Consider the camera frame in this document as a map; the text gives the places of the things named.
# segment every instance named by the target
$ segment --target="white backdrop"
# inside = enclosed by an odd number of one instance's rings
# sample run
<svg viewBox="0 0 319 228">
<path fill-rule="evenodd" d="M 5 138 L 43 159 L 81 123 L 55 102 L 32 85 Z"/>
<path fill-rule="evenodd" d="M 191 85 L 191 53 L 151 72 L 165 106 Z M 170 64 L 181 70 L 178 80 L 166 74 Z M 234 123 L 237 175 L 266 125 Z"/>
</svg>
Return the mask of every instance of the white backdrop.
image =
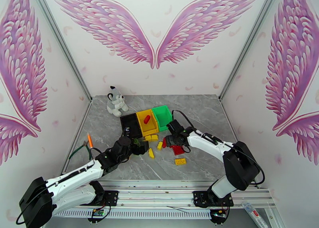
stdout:
<svg viewBox="0 0 319 228">
<path fill-rule="evenodd" d="M 271 190 L 278 210 L 289 228 L 318 227 L 319 166 L 301 153 L 292 137 L 276 137 L 276 114 L 266 108 L 266 76 L 276 0 L 258 39 L 243 62 L 237 79 L 224 99 L 226 111 L 239 140 L 244 141 L 266 173 L 264 187 Z M 319 14 L 319 1 L 308 0 Z M 319 110 L 319 74 L 316 74 L 297 116 Z"/>
<path fill-rule="evenodd" d="M 113 55 L 55 0 L 46 1 L 92 95 L 106 95 L 110 85 L 125 95 L 219 94 L 264 2 L 253 2 L 237 22 L 186 60 L 151 69 L 149 63 L 132 64 Z M 130 10 L 156 50 L 174 18 L 194 0 L 115 1 Z"/>
<path fill-rule="evenodd" d="M 1 19 L 8 2 L 0 0 Z M 59 175 L 88 104 L 35 0 L 30 0 L 30 3 L 39 18 L 47 79 L 47 109 L 37 117 L 41 128 L 41 132 L 37 132 L 38 137 L 22 138 L 18 155 L 13 155 L 0 166 L 0 226 L 6 228 L 16 227 L 19 201 L 31 181 L 40 176 L 48 179 Z M 1 82 L 0 86 L 0 113 L 16 117 Z"/>
</svg>

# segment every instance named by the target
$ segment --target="feather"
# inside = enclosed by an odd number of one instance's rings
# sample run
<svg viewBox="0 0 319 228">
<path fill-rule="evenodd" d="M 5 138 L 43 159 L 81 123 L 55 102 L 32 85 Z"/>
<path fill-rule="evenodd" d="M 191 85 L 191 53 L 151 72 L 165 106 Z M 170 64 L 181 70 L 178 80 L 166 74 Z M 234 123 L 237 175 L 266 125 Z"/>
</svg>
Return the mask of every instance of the feather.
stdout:
<svg viewBox="0 0 319 228">
<path fill-rule="evenodd" d="M 21 119 L 34 129 L 45 110 L 41 34 L 29 0 L 10 0 L 0 24 L 0 79 Z"/>
<path fill-rule="evenodd" d="M 266 85 L 267 108 L 277 114 L 273 130 L 299 110 L 318 70 L 319 40 L 316 14 L 306 0 L 284 0 L 278 6 L 272 30 Z"/>
<path fill-rule="evenodd" d="M 0 165 L 7 161 L 14 153 L 18 153 L 21 138 L 37 134 L 21 120 L 8 115 L 0 114 Z"/>
<path fill-rule="evenodd" d="M 303 153 L 315 165 L 319 163 L 319 111 L 301 115 L 291 120 L 276 136 L 287 134 L 297 144 L 297 152 Z"/>
<path fill-rule="evenodd" d="M 196 0 L 175 18 L 156 50 L 156 67 L 178 63 L 218 37 L 237 21 L 255 0 Z"/>
<path fill-rule="evenodd" d="M 154 50 L 130 11 L 113 0 L 56 0 L 95 40 L 132 63 L 154 68 Z"/>
</svg>

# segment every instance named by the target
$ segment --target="marble tabletop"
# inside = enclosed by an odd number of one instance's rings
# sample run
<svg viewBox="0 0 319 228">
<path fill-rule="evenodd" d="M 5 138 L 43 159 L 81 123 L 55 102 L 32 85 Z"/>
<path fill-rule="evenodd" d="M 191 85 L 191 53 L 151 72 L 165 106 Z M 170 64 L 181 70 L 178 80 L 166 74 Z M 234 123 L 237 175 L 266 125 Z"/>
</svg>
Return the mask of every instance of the marble tabletop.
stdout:
<svg viewBox="0 0 319 228">
<path fill-rule="evenodd" d="M 108 113 L 106 102 L 107 96 L 96 96 L 93 99 L 77 146 L 80 146 L 87 139 L 87 133 L 90 133 L 94 147 L 104 151 L 112 147 L 121 135 L 120 118 Z M 225 141 L 235 141 L 216 95 L 136 95 L 127 96 L 125 102 L 129 110 L 123 115 L 167 105 L 170 110 L 183 111 L 200 131 L 211 133 Z M 174 113 L 174 117 L 185 128 L 188 126 L 179 113 L 176 115 Z M 169 131 L 158 133 L 159 141 L 169 134 Z M 197 148 L 191 148 L 190 153 L 175 156 L 171 148 L 159 151 L 156 146 L 157 142 L 150 142 L 155 159 L 151 159 L 148 153 L 132 155 L 128 162 L 120 164 L 116 170 L 105 175 L 101 180 L 209 180 L 213 182 L 224 175 L 224 165 L 215 157 Z M 186 158 L 187 164 L 176 166 L 174 161 L 176 158 Z M 67 172 L 84 165 L 88 160 L 88 152 L 82 148 L 68 162 Z"/>
</svg>

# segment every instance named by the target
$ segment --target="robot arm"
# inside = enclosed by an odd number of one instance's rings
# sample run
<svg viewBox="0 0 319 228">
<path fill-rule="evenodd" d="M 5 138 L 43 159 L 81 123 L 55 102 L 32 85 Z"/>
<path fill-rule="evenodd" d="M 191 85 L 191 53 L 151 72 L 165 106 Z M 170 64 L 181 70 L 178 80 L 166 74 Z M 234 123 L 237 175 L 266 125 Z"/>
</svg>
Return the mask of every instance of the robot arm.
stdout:
<svg viewBox="0 0 319 228">
<path fill-rule="evenodd" d="M 170 144 L 185 145 L 198 148 L 216 157 L 224 163 L 226 175 L 217 180 L 207 190 L 211 204 L 219 206 L 221 200 L 235 190 L 246 190 L 260 172 L 246 144 L 238 141 L 229 143 L 202 133 L 194 127 L 184 129 L 176 119 L 167 125 L 172 135 L 166 137 Z"/>
<path fill-rule="evenodd" d="M 133 144 L 124 132 L 112 148 L 99 154 L 94 160 L 62 176 L 35 179 L 23 195 L 19 206 L 21 214 L 16 224 L 26 224 L 27 228 L 39 228 L 52 216 L 81 204 L 99 205 L 104 196 L 103 187 L 96 180 L 128 160 L 131 154 L 142 155 L 148 150 L 148 142 Z M 23 215 L 24 222 L 19 223 Z"/>
</svg>

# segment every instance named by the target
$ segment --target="wing painting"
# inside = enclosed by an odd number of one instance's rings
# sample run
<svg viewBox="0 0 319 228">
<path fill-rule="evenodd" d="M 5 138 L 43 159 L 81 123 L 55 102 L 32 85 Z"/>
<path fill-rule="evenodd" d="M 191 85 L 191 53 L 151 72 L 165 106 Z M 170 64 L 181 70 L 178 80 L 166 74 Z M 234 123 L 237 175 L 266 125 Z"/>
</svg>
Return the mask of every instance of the wing painting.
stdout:
<svg viewBox="0 0 319 228">
<path fill-rule="evenodd" d="M 113 0 L 56 0 L 72 20 L 132 63 L 154 68 L 154 50 L 130 11 Z"/>
<path fill-rule="evenodd" d="M 319 163 L 319 111 L 291 120 L 276 136 L 288 134 L 297 143 L 297 152 L 315 165 Z"/>
<path fill-rule="evenodd" d="M 47 101 L 41 35 L 29 0 L 10 0 L 0 24 L 0 80 L 21 120 L 0 117 L 0 164 L 18 152 L 21 138 L 41 131 Z"/>
<path fill-rule="evenodd" d="M 318 70 L 319 28 L 317 16 L 306 0 L 284 0 L 279 4 L 268 57 L 267 108 L 277 115 L 273 130 L 294 115 Z"/>
<path fill-rule="evenodd" d="M 237 21 L 255 0 L 196 0 L 185 6 L 156 50 L 156 67 L 178 63 Z"/>
<path fill-rule="evenodd" d="M 0 165 L 18 153 L 18 145 L 23 137 L 31 135 L 37 137 L 37 134 L 30 127 L 26 126 L 21 120 L 0 114 Z"/>
</svg>

